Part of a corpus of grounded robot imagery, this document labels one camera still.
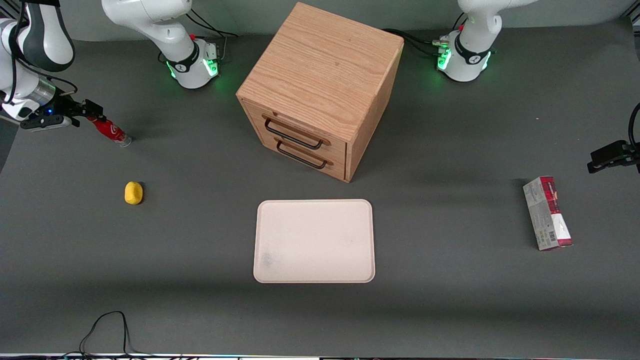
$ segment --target wooden cabinet top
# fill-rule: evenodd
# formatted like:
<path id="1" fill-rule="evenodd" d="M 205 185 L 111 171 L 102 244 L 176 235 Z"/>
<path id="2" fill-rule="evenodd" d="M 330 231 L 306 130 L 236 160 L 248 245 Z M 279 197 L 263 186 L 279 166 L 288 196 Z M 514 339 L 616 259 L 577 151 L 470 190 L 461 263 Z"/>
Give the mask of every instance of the wooden cabinet top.
<path id="1" fill-rule="evenodd" d="M 298 3 L 237 92 L 352 141 L 403 39 Z"/>

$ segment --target yellow object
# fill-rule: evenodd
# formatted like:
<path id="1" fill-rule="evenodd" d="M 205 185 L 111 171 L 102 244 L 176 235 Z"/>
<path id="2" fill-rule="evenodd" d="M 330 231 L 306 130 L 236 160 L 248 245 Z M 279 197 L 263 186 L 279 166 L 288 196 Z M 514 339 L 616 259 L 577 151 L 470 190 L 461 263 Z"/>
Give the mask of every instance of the yellow object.
<path id="1" fill-rule="evenodd" d="M 142 201 L 142 185 L 135 181 L 129 181 L 124 188 L 124 201 L 131 205 L 137 205 Z"/>

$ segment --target wood grain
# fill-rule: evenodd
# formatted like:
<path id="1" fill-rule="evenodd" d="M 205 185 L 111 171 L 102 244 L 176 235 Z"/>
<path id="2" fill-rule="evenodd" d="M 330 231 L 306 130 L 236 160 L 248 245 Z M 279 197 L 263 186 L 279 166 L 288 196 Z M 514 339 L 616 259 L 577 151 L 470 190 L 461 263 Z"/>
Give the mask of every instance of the wood grain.
<path id="1" fill-rule="evenodd" d="M 281 140 L 285 140 L 281 136 L 270 133 L 264 127 L 264 117 L 272 115 L 270 117 L 274 120 L 269 125 L 272 129 L 276 129 L 277 131 L 281 131 L 289 136 L 312 145 L 315 145 L 318 140 L 322 140 L 323 144 L 317 150 L 306 150 L 309 153 L 320 156 L 323 159 L 331 160 L 334 163 L 345 164 L 347 144 L 342 140 L 334 136 L 314 134 L 309 129 L 302 129 L 299 126 L 295 126 L 294 124 L 292 124 L 290 120 L 283 119 L 282 116 L 273 115 L 272 110 L 265 109 L 263 106 L 259 106 L 258 104 L 253 104 L 251 101 L 245 101 L 243 107 L 252 123 L 254 130 L 256 131 L 258 137 L 260 137 L 260 140 L 262 142 L 264 142 L 265 138 L 274 136 Z"/>
<path id="2" fill-rule="evenodd" d="M 349 182 L 387 107 L 403 44 L 298 3 L 236 96 L 267 148 L 283 142 L 306 160 L 328 160 L 320 171 Z M 323 144 L 312 150 L 287 141 L 265 128 L 266 119 L 297 140 Z"/>
<path id="3" fill-rule="evenodd" d="M 238 96 L 353 141 L 400 37 L 298 3 Z"/>
<path id="4" fill-rule="evenodd" d="M 371 141 L 373 132 L 376 130 L 376 127 L 380 122 L 380 118 L 382 118 L 382 114 L 387 108 L 387 104 L 391 98 L 391 90 L 393 89 L 394 82 L 396 80 L 396 72 L 398 70 L 398 65 L 400 64 L 401 55 L 402 49 L 398 49 L 396 58 L 393 61 L 391 68 L 389 68 L 388 74 L 385 76 L 385 81 L 381 84 L 378 94 L 369 107 L 369 113 L 356 133 L 356 138 L 353 143 L 350 143 L 347 146 L 345 171 L 345 178 L 347 182 L 351 181 L 351 178 L 356 171 L 356 167 L 360 164 L 364 151 L 367 149 L 369 141 Z"/>

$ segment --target green led light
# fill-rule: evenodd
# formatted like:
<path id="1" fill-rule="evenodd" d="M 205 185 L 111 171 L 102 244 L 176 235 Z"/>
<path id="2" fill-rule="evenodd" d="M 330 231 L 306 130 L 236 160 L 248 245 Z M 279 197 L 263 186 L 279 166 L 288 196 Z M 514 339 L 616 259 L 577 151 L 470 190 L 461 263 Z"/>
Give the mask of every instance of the green led light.
<path id="1" fill-rule="evenodd" d="M 491 51 L 486 55 L 486 60 L 484 61 L 484 65 L 482 65 L 482 69 L 486 69 L 487 64 L 489 63 L 489 57 L 491 57 Z"/>
<path id="2" fill-rule="evenodd" d="M 202 59 L 202 63 L 207 68 L 209 75 L 213 78 L 218 75 L 218 62 L 215 60 Z"/>
<path id="3" fill-rule="evenodd" d="M 169 68 L 169 71 L 171 72 L 171 77 L 175 79 L 175 74 L 173 73 L 173 69 L 171 69 L 171 65 L 169 65 L 169 62 L 166 62 L 166 66 Z"/>
<path id="4" fill-rule="evenodd" d="M 451 50 L 447 49 L 447 51 L 440 56 L 442 58 L 438 60 L 438 68 L 440 68 L 440 70 L 444 70 L 447 68 L 447 64 L 449 64 L 449 59 L 451 59 Z"/>

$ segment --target cardboard box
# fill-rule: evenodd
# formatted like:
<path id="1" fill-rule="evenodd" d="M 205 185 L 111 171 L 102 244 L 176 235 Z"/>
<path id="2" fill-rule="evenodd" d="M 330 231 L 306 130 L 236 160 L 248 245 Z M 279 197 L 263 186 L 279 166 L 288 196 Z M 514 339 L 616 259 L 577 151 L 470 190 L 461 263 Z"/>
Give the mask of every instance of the cardboard box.
<path id="1" fill-rule="evenodd" d="M 573 245 L 560 208 L 553 176 L 541 176 L 522 187 L 527 198 L 538 249 L 552 250 Z"/>

